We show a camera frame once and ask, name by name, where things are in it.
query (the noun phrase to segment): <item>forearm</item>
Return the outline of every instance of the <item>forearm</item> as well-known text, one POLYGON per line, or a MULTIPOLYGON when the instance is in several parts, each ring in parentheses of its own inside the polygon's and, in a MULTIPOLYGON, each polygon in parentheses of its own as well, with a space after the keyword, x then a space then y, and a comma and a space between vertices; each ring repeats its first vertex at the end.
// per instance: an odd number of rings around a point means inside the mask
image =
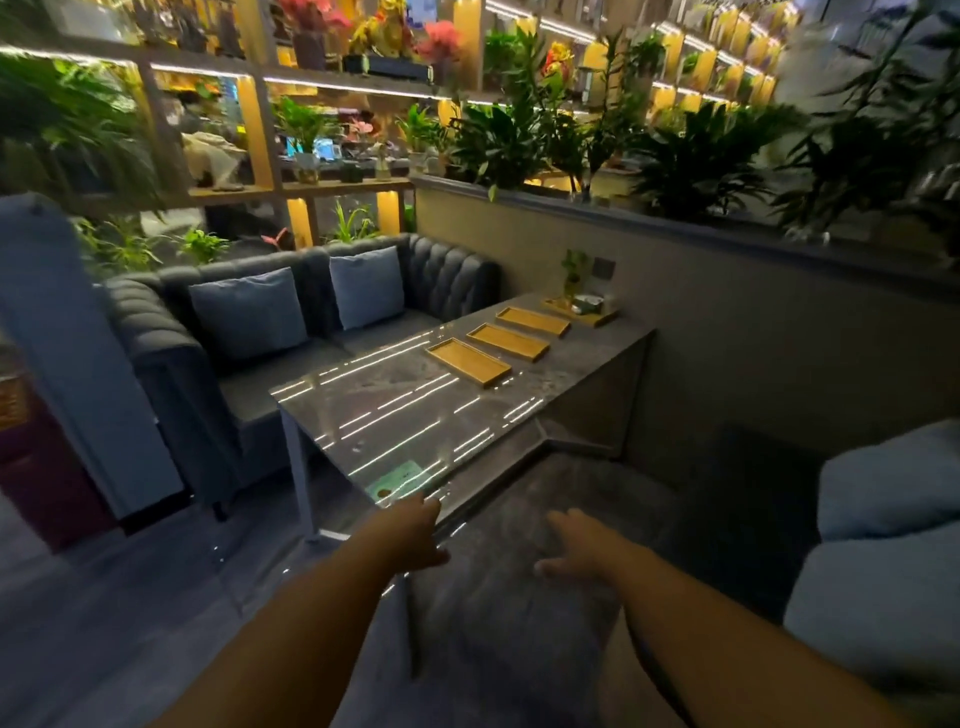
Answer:
POLYGON ((285 585, 155 728, 322 728, 333 718, 389 582, 350 540, 285 585))
POLYGON ((866 683, 650 549, 611 551, 608 581, 700 728, 907 725, 866 683))

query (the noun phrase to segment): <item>hand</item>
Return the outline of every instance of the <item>hand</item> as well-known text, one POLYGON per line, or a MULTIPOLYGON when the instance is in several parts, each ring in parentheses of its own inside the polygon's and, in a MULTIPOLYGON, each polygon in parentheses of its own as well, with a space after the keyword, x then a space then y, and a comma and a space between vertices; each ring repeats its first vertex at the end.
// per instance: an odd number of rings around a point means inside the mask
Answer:
POLYGON ((566 513, 550 511, 546 519, 564 542, 566 552, 566 556, 543 559, 534 565, 538 573, 547 576, 609 580, 614 556, 629 551, 633 546, 616 531, 592 519, 579 508, 571 508, 566 513))
POLYGON ((440 502, 423 493, 398 500, 373 514, 348 543, 386 560, 390 575, 445 564, 450 554, 433 543, 440 502))

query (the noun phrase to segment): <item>gray marble tabletop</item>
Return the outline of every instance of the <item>gray marble tabletop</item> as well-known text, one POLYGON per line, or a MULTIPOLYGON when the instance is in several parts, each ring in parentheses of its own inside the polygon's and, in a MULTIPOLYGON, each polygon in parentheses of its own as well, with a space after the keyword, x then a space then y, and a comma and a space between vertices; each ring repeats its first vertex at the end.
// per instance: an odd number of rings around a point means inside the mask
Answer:
POLYGON ((329 460, 378 505, 437 490, 453 471, 650 333, 621 315, 600 328, 573 323, 561 338, 495 322, 508 305, 548 313, 527 294, 277 387, 276 402, 329 460), (536 363, 467 338, 496 323, 546 339, 536 363), (427 349, 452 337, 513 368, 484 389, 427 349))

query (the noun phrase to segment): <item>small potted plant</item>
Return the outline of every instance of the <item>small potted plant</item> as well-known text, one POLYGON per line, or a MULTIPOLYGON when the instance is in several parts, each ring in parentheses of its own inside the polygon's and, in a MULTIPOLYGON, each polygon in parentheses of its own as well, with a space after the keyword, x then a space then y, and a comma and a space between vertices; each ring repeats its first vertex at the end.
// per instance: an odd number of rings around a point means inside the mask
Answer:
POLYGON ((449 20, 427 23, 426 37, 414 48, 417 55, 433 66, 433 84, 453 81, 453 64, 460 59, 460 32, 449 20))
POLYGON ((326 69, 324 34, 348 28, 347 18, 330 6, 329 0, 279 0, 293 26, 294 54, 300 68, 326 69))
POLYGON ((407 110, 407 115, 398 116, 396 125, 403 134, 404 141, 410 153, 410 168, 412 172, 426 172, 426 157, 430 148, 436 143, 441 128, 438 119, 431 119, 426 115, 426 109, 420 110, 420 105, 414 104, 407 110))
POLYGON ((335 120, 331 121, 317 109, 302 107, 288 96, 274 104, 274 117, 280 131, 293 141, 297 181, 316 184, 320 159, 313 153, 314 141, 325 133, 334 133, 335 120))

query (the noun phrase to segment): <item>gray tufted sofa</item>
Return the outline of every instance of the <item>gray tufted sofa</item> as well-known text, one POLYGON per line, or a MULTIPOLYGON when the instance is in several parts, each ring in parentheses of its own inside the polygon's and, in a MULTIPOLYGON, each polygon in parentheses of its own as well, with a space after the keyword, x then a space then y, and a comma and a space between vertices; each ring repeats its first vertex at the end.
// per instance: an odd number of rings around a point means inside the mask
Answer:
POLYGON ((167 268, 108 280, 108 316, 150 399, 184 481, 209 505, 289 467, 271 388, 393 344, 499 301, 500 269, 479 255, 415 234, 276 253, 199 268, 167 268), (406 310, 343 331, 330 281, 332 255, 396 245, 406 310), (200 326, 194 283, 293 270, 310 339, 236 365, 200 326))

